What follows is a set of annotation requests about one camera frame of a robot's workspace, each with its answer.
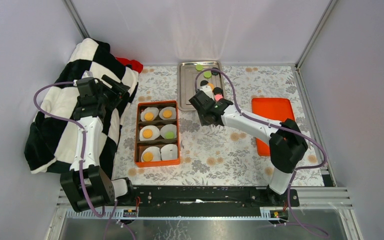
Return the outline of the orange box lid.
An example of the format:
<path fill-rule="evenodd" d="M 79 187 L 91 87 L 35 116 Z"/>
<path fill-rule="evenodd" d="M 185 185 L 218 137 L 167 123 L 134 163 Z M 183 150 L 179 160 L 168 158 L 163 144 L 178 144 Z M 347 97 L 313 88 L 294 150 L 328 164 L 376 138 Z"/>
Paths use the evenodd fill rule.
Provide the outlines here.
<path fill-rule="evenodd" d="M 266 119 L 284 122 L 287 119 L 296 120 L 292 104 L 287 98 L 257 97 L 251 100 L 252 113 Z M 257 153 L 261 157 L 270 157 L 269 139 L 262 141 L 256 138 Z"/>

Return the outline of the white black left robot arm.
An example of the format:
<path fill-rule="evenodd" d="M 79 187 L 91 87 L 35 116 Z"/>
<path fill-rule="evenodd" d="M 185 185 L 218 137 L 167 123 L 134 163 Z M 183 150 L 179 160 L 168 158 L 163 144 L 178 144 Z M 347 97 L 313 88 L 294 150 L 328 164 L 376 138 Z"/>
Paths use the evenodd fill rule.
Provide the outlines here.
<path fill-rule="evenodd" d="M 127 177 L 111 180 L 99 166 L 99 137 L 105 116 L 126 98 L 130 87 L 107 75 L 86 76 L 74 83 L 79 92 L 72 115 L 77 146 L 69 171 L 60 176 L 62 189 L 77 213 L 116 201 L 128 206 L 135 200 L 134 186 Z"/>

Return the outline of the stainless steel tray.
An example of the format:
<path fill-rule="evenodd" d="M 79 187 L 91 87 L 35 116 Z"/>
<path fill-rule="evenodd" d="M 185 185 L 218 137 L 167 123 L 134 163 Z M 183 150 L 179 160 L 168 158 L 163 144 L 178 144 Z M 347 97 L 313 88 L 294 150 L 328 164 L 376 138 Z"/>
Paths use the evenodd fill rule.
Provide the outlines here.
<path fill-rule="evenodd" d="M 195 65 L 200 64 L 203 70 L 218 68 L 222 70 L 222 64 L 216 60 L 181 62 L 177 68 L 177 93 L 178 107 L 182 111 L 195 111 L 189 99 L 195 95 L 195 78 L 200 73 Z"/>

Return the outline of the orange cookie box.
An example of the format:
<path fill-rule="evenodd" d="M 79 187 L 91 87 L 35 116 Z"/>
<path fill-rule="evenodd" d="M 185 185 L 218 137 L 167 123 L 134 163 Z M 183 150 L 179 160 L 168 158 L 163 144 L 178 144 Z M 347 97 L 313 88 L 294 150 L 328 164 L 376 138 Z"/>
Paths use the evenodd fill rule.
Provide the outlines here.
<path fill-rule="evenodd" d="M 180 127 L 175 100 L 137 106 L 134 163 L 139 168 L 180 164 Z"/>

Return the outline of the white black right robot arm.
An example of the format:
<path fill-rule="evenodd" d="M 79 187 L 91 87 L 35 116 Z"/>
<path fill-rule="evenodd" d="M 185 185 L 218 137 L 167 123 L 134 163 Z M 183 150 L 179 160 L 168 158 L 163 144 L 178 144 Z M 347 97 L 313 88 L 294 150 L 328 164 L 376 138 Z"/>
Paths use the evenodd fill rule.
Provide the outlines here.
<path fill-rule="evenodd" d="M 266 198 L 273 206 L 281 205 L 287 199 L 286 191 L 293 172 L 308 150 L 297 123 L 289 118 L 285 121 L 272 120 L 240 110 L 234 102 L 224 98 L 216 100 L 203 90 L 198 91 L 189 102 L 197 111 L 202 126 L 234 128 L 269 146 L 274 170 Z"/>

